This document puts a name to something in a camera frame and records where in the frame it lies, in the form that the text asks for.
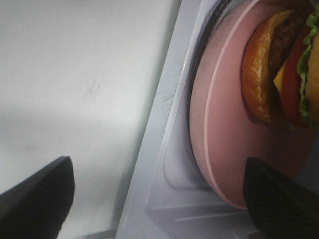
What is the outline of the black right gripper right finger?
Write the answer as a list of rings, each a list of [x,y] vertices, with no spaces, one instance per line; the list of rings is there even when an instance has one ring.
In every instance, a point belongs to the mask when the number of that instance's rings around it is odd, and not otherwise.
[[[317,239],[319,197],[259,158],[248,158],[244,200],[266,239]]]

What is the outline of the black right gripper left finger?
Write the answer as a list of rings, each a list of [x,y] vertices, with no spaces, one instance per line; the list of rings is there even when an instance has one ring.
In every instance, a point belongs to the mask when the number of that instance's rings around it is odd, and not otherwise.
[[[74,194],[71,158],[59,157],[0,195],[0,237],[57,238]]]

